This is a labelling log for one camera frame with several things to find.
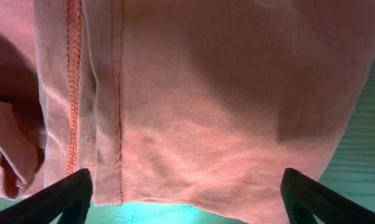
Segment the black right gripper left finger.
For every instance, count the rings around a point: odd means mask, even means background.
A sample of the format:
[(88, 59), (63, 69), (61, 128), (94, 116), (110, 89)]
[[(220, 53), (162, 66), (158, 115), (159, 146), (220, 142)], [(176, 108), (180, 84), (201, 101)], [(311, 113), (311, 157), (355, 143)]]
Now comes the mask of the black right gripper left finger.
[(80, 169), (50, 187), (0, 211), (0, 224), (84, 224), (93, 184), (88, 169)]

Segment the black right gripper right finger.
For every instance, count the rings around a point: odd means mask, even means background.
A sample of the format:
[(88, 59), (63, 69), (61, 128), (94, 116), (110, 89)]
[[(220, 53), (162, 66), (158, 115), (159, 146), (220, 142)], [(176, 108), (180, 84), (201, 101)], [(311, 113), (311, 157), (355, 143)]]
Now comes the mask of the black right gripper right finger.
[(375, 224), (375, 213), (301, 172), (286, 168), (280, 186), (290, 224)]

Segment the coral red t-shirt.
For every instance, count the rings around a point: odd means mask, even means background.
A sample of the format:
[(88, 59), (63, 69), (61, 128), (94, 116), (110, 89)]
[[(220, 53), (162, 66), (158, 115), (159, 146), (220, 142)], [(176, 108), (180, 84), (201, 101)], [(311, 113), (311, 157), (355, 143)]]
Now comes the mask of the coral red t-shirt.
[(96, 205), (285, 223), (375, 58), (375, 1), (0, 0), (0, 197), (89, 169)]

